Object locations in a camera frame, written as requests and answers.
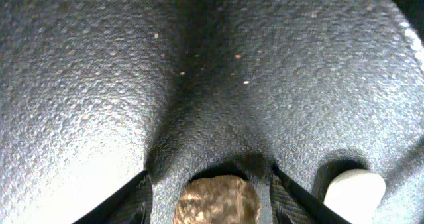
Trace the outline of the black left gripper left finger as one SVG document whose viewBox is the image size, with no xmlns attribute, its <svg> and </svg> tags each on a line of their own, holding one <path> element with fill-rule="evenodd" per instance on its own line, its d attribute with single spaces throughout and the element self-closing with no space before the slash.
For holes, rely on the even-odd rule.
<svg viewBox="0 0 424 224">
<path fill-rule="evenodd" d="M 144 170 L 75 224 L 149 224 L 152 204 L 152 182 Z"/>
</svg>

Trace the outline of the white plastic fork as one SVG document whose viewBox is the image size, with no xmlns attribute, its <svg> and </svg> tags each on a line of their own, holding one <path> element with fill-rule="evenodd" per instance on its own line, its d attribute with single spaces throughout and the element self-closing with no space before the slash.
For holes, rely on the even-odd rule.
<svg viewBox="0 0 424 224">
<path fill-rule="evenodd" d="M 339 174 L 327 188 L 324 204 L 352 224 L 371 224 L 386 190 L 378 174 L 353 169 Z"/>
</svg>

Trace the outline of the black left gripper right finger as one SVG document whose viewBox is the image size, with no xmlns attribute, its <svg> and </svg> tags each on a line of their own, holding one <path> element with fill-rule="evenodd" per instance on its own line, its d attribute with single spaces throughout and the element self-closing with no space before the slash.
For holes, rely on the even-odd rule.
<svg viewBox="0 0 424 224">
<path fill-rule="evenodd" d="M 276 164 L 272 167 L 270 202 L 273 224 L 350 224 L 283 173 Z"/>
</svg>

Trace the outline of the brown walnut shell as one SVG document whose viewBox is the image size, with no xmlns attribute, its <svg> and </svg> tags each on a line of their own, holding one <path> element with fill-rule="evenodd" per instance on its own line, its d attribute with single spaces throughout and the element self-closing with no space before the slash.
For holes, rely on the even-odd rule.
<svg viewBox="0 0 424 224">
<path fill-rule="evenodd" d="M 254 187 L 238 176 L 190 182 L 174 210 L 174 224 L 258 224 L 261 203 Z"/>
</svg>

